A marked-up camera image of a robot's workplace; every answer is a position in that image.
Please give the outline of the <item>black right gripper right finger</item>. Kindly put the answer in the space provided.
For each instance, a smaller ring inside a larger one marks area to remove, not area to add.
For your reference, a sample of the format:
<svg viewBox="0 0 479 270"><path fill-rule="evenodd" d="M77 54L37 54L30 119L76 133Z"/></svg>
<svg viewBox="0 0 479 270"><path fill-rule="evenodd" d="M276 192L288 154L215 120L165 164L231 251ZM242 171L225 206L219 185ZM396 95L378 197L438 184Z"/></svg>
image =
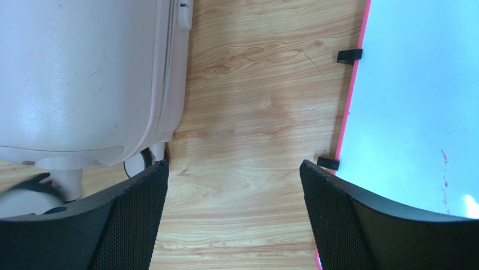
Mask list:
<svg viewBox="0 0 479 270"><path fill-rule="evenodd" d="M308 160L299 172L323 269L478 268L478 220L392 201Z"/></svg>

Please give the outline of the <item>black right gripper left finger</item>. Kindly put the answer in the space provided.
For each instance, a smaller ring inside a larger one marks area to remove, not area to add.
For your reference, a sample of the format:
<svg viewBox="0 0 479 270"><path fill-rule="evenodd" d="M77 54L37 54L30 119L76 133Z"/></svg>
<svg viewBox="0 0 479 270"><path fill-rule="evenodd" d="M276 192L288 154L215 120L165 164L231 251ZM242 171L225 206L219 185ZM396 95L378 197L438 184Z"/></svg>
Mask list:
<svg viewBox="0 0 479 270"><path fill-rule="evenodd" d="M83 199L1 219L2 269L148 269L169 158Z"/></svg>

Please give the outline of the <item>pink suitcase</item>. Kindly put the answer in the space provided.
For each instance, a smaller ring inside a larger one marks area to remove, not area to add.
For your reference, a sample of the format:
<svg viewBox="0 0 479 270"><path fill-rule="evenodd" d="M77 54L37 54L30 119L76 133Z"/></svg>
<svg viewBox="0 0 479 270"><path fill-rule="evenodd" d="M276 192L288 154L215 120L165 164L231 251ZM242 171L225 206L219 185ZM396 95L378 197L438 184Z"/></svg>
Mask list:
<svg viewBox="0 0 479 270"><path fill-rule="evenodd" d="M132 177L182 118L193 1L2 1L1 159L44 173L1 193L1 217L82 195L85 169Z"/></svg>

